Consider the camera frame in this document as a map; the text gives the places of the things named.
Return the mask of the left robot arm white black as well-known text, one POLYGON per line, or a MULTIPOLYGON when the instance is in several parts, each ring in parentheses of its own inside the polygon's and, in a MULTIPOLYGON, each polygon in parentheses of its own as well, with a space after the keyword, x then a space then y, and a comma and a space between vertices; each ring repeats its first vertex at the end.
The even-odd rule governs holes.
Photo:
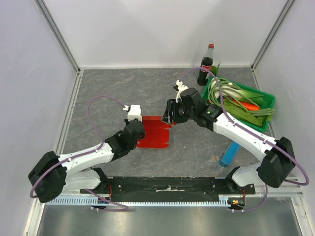
POLYGON ((105 174, 94 166, 120 159, 136 148, 145 138, 143 122, 138 119, 126 121, 123 130, 103 140, 98 146, 81 151, 56 155, 45 153, 30 171, 28 179, 32 185, 30 197, 47 203, 62 192, 77 189, 93 189, 104 193, 108 188, 105 174))

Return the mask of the red paper box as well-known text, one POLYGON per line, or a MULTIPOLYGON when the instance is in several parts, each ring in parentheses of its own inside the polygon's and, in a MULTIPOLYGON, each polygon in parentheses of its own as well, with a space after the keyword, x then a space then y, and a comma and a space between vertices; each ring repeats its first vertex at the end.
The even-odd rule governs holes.
POLYGON ((138 148, 159 148, 169 147, 170 129, 176 123, 165 123, 161 121, 161 116, 143 116, 145 138, 139 140, 138 148))

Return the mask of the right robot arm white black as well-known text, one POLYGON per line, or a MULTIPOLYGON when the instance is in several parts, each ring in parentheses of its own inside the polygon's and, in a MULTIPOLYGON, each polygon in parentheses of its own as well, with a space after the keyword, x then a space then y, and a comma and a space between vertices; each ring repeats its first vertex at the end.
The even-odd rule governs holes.
POLYGON ((228 118, 221 107, 208 105, 195 88, 175 85, 176 98, 167 101, 162 117, 165 123, 184 123, 193 120, 200 127, 224 135, 252 153, 259 162, 247 167, 235 168, 225 187, 230 193, 238 193, 244 186, 263 182, 279 188, 295 167, 294 151, 289 139, 276 140, 245 124, 228 118))

